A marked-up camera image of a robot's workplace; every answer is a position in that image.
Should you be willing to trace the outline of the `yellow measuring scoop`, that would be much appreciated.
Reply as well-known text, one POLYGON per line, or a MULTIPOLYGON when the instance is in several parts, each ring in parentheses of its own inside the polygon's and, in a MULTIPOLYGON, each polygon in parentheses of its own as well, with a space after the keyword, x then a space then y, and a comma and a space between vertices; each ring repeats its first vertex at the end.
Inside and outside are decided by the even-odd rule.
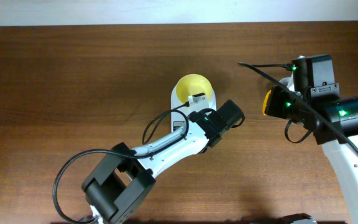
POLYGON ((262 107, 262 114, 263 114, 264 116, 267 115, 266 112, 265 112, 265 110, 266 110, 266 108, 267 108, 267 105, 268 105, 268 102, 269 102, 269 98, 270 98, 271 92, 272 92, 272 91, 269 90, 269 91, 267 92, 265 98, 264 98, 263 107, 262 107))

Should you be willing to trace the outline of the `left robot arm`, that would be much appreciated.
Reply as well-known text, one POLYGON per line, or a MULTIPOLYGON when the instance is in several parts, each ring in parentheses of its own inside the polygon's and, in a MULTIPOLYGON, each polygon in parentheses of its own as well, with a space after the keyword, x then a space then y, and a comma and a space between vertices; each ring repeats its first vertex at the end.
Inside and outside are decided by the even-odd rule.
POLYGON ((227 100, 218 110, 205 108, 183 118, 179 127, 159 140, 132 149, 120 143, 100 161, 81 186, 93 213, 91 223, 124 223, 140 207, 159 174, 214 147, 245 117, 227 100))

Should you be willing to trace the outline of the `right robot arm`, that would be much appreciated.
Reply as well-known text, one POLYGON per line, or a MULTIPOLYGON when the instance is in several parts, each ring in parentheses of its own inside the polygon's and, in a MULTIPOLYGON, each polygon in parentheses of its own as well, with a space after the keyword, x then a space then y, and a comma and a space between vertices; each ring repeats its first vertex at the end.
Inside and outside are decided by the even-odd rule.
POLYGON ((267 93, 262 111, 314 136, 335 171, 352 222, 358 223, 358 96, 341 97, 331 56, 292 60, 291 77, 267 93))

